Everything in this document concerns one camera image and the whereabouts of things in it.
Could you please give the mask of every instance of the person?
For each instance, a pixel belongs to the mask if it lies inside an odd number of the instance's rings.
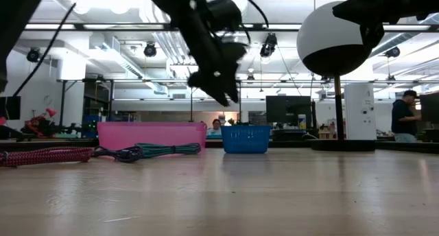
[[[208,136],[220,136],[221,135],[221,121],[214,119],[212,122],[212,128],[207,130]]]
[[[421,120],[421,116],[414,116],[410,107],[415,104],[417,98],[416,91],[404,92],[403,99],[397,99],[393,103],[392,109],[392,132],[395,141],[399,143],[416,142],[416,122]]]

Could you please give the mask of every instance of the teal rope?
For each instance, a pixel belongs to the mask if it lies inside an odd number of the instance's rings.
[[[198,154],[201,151],[201,146],[199,143],[190,143],[177,146],[137,143],[136,146],[143,150],[142,158],[154,158],[167,154]]]

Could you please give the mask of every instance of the table surface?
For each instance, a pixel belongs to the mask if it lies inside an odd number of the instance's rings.
[[[439,235],[439,158],[377,150],[0,169],[2,236]]]

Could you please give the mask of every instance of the white and black sphere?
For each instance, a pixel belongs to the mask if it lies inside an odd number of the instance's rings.
[[[358,24],[333,15],[332,7],[339,3],[314,10],[297,36],[300,59],[308,70],[321,76],[346,75],[363,64],[372,51],[363,45]]]

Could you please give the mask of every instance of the woman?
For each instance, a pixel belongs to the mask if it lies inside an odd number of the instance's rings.
[[[221,136],[221,121],[214,119],[212,122],[212,128],[207,130],[208,136]]]

